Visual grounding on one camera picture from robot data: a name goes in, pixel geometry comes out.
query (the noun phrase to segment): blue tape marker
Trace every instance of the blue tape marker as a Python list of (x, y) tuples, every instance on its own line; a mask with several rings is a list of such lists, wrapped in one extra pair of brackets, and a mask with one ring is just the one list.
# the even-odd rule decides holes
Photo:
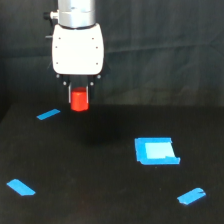
[(27, 187), (25, 184), (23, 184), (21, 181), (15, 179), (7, 183), (7, 185), (12, 188), (14, 191), (16, 191), (21, 196), (25, 195), (34, 195), (35, 191)]
[(165, 155), (166, 150), (163, 150), (163, 153), (162, 153), (163, 158), (151, 158), (151, 159), (148, 158), (146, 143), (170, 143), (171, 144), (172, 141), (171, 141), (171, 138), (138, 138), (138, 139), (135, 139), (136, 157), (137, 157), (137, 161), (141, 162), (141, 164), (143, 164), (143, 165), (180, 164), (180, 158), (175, 157), (174, 153), (172, 153), (174, 155), (173, 157), (170, 156), (171, 153), (168, 153), (168, 155), (166, 156)]
[(189, 205), (190, 203), (204, 197), (206, 193), (201, 188), (195, 188), (192, 191), (178, 197), (177, 199), (181, 204)]
[(138, 138), (145, 143), (172, 143), (171, 138)]
[(142, 159), (140, 163), (143, 165), (177, 165), (180, 164), (180, 158), (166, 157), (165, 159)]
[(140, 161), (141, 159), (147, 159), (145, 144), (138, 139), (135, 139), (135, 150), (137, 161)]
[(44, 114), (41, 114), (41, 115), (37, 116), (37, 118), (39, 120), (44, 120), (44, 119), (46, 119), (48, 117), (51, 117), (51, 116), (53, 116), (55, 114), (58, 114), (58, 113), (60, 113), (60, 111), (57, 110), (57, 109), (54, 109), (54, 110), (48, 111), (48, 112), (46, 112)]

